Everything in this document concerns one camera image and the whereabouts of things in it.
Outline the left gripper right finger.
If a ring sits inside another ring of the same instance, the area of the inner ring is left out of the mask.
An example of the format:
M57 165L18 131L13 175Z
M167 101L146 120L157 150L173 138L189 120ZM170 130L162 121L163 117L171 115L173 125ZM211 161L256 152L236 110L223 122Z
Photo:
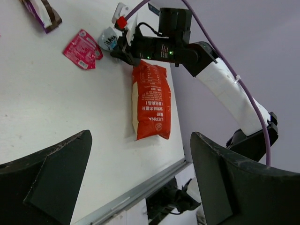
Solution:
M298 173L260 164L198 132L190 148L207 224L299 224Z

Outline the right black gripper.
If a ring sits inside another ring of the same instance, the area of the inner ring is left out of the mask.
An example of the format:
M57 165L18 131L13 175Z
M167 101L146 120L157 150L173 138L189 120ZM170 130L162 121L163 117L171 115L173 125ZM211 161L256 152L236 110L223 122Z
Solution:
M120 37L110 55L131 66L138 66L141 60L178 63L176 50L175 42L169 38L134 35L131 46Z

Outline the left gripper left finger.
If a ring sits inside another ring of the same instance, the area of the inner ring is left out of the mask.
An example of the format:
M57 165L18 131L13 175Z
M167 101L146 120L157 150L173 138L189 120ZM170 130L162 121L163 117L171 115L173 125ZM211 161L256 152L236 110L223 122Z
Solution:
M83 130L0 166L2 225L68 225L92 146Z

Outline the grey Himalaya mint packet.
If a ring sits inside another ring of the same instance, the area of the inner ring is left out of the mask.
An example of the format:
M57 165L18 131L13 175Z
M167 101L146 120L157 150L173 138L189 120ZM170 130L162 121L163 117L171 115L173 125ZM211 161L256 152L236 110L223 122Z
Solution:
M117 40L118 35L115 33L112 27L108 27L103 30L97 40L97 43L105 51L111 52L117 45Z

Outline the red chips bag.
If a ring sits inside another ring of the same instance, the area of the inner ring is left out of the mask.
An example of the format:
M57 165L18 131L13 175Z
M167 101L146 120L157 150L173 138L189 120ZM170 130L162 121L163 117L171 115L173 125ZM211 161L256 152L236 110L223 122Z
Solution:
M167 70L140 61L132 72L132 124L136 139L171 133L171 90Z

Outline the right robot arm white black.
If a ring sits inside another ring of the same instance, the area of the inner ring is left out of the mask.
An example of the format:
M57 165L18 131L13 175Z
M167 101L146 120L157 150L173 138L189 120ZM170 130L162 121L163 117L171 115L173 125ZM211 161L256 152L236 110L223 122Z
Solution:
M248 97L240 77L230 71L211 41L190 43L191 22L195 19L193 10L161 8L158 30L153 37L144 36L136 20L129 21L133 13L128 6L117 5L112 23L122 35L111 55L132 66L141 60L183 65L237 121L240 128L226 147L254 161L269 153L278 139L276 115Z

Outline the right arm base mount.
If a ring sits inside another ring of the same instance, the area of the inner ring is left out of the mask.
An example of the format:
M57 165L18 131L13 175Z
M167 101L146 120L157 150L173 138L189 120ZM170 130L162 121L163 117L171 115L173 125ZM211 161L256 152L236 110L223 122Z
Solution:
M172 178L158 191L146 198L148 218L153 220L163 214L172 214L174 208L180 215L185 211L192 211L199 207L201 203L187 193L190 182L189 180L181 189L178 189L176 179Z

